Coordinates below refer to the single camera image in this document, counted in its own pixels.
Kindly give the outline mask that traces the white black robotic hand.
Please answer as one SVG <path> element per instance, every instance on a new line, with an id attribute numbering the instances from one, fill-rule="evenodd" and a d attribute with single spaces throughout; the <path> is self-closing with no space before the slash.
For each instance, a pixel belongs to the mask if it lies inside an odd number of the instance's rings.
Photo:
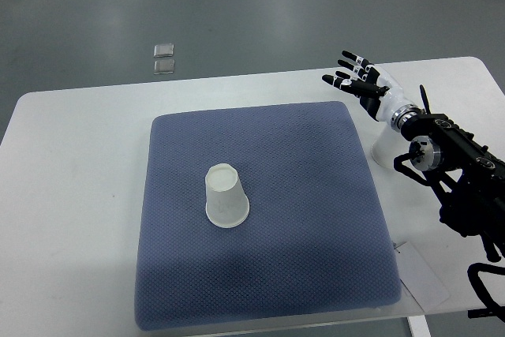
<path id="1" fill-rule="evenodd" d="M 343 51 L 342 56 L 344 59 L 338 60 L 341 69 L 332 75 L 324 74 L 322 80 L 358 98 L 372 119 L 399 132 L 406 120 L 421 113 L 388 71 L 349 51 Z"/>

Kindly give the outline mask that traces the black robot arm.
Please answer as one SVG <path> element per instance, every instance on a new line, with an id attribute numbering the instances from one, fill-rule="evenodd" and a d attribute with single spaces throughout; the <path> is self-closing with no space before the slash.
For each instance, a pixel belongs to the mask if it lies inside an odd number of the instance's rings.
<path id="1" fill-rule="evenodd" d="M 504 257 L 504 162 L 479 145 L 445 114 L 433 114 L 426 91 L 425 106 L 409 106 L 394 126 L 410 143 L 408 152 L 394 160 L 394 169 L 432 189 L 441 204 L 440 222 L 462 237 L 480 236 L 487 262 L 471 264 L 469 282 L 484 305 L 470 318 L 504 318 L 504 307 L 490 295 L 481 273 L 503 275 L 498 262 Z"/>

